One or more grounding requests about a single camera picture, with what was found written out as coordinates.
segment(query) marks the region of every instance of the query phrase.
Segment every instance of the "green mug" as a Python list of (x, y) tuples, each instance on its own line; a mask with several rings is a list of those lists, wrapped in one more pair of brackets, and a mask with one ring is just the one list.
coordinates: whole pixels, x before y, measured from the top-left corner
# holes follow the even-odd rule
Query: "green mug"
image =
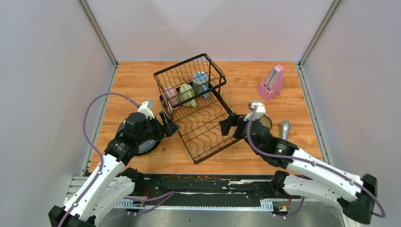
[[(194, 96), (194, 91), (193, 88), (188, 85), (188, 84), (184, 84), (180, 87), (180, 102), (185, 101), (187, 99), (190, 99)], [(183, 106), (193, 106), (196, 107), (196, 102), (195, 100), (191, 100), (187, 103), (184, 103)]]

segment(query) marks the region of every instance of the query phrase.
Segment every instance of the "silver microphone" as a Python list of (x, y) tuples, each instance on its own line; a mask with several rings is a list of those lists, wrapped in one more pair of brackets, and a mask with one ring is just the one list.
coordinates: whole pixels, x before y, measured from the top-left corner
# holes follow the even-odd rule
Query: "silver microphone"
[(281, 130), (280, 130), (280, 138), (283, 140), (288, 140), (289, 129), (291, 128), (291, 124), (287, 120), (283, 120), (281, 122)]

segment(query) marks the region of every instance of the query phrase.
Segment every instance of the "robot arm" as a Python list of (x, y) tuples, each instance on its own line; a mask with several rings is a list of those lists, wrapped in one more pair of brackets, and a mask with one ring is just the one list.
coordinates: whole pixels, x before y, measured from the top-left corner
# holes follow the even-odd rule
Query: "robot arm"
[[(131, 113), (125, 119), (124, 127), (118, 130), (102, 156), (102, 170), (100, 171), (99, 163), (78, 192), (63, 207), (53, 206), (49, 212), (52, 227), (59, 226), (68, 211), (70, 213), (61, 224), (63, 227), (95, 227), (118, 201), (141, 189), (143, 174), (132, 168), (123, 171), (117, 181), (110, 188), (107, 187), (134, 156), (140, 155), (142, 144), (147, 141), (160, 142), (164, 137), (170, 137), (179, 130), (179, 125), (172, 122), (165, 112), (159, 113), (162, 125), (154, 117), (152, 105), (150, 100), (143, 102), (138, 112)], [(96, 180), (87, 190), (95, 177)], [(80, 201), (76, 203), (77, 198), (81, 196)]]
[[(263, 160), (275, 167), (300, 173), (308, 179), (277, 171), (271, 181), (271, 187), (278, 193), (301, 195), (324, 201), (342, 209), (349, 218), (362, 224), (369, 224), (375, 201), (357, 185), (362, 185), (374, 196), (377, 195), (377, 179), (369, 174), (354, 175), (322, 162), (285, 138), (274, 137), (270, 133), (271, 120), (266, 114), (262, 102), (250, 103), (253, 113), (237, 115), (232, 113), (220, 122), (223, 135), (227, 135), (230, 127), (236, 126), (236, 139), (244, 139)], [(247, 124), (251, 124), (249, 141)], [(337, 175), (345, 175), (349, 180)]]

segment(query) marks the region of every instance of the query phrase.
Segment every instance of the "wire basket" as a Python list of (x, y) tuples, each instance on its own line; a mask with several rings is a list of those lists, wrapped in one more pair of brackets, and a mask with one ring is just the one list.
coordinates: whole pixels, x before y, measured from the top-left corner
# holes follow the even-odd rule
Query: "wire basket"
[[(204, 80), (201, 83), (194, 81), (198, 78), (196, 75)], [(160, 101), (170, 118), (180, 125), (178, 134), (194, 164), (239, 141), (233, 138), (236, 127), (232, 127), (226, 136), (221, 133), (219, 121), (225, 120), (232, 111), (220, 95), (220, 87), (226, 83), (226, 78), (207, 54), (187, 59), (154, 73), (154, 76)]]

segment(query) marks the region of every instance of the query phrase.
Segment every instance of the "wooden surface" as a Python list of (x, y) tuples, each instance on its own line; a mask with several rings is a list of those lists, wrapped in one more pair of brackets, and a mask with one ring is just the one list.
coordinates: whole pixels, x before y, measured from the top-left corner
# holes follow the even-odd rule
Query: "wooden surface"
[[(164, 110), (159, 100), (159, 90), (153, 73), (167, 68), (175, 61), (127, 61), (121, 62), (113, 85), (113, 92), (119, 92), (137, 103), (150, 99), (154, 102), (153, 113)], [(263, 100), (256, 92), (258, 84), (276, 65), (284, 67), (284, 85), (279, 96), (264, 101), (266, 112), (273, 121), (271, 133), (279, 136), (282, 120), (291, 122), (289, 141), (297, 144), (312, 156), (322, 159), (314, 133), (313, 125), (306, 106), (304, 94), (293, 62), (270, 61), (216, 61), (224, 72), (227, 84), (221, 88), (221, 95), (231, 110), (237, 114), (248, 114), (248, 105), (254, 100)], [(111, 96), (97, 141), (103, 151), (115, 136), (119, 124), (137, 108), (119, 96)], [(95, 154), (91, 165), (92, 172), (99, 162)], [(276, 170), (254, 154), (242, 140), (219, 152), (200, 164), (193, 164), (178, 133), (162, 140), (151, 153), (135, 157), (128, 167), (142, 173), (172, 174), (274, 174)]]

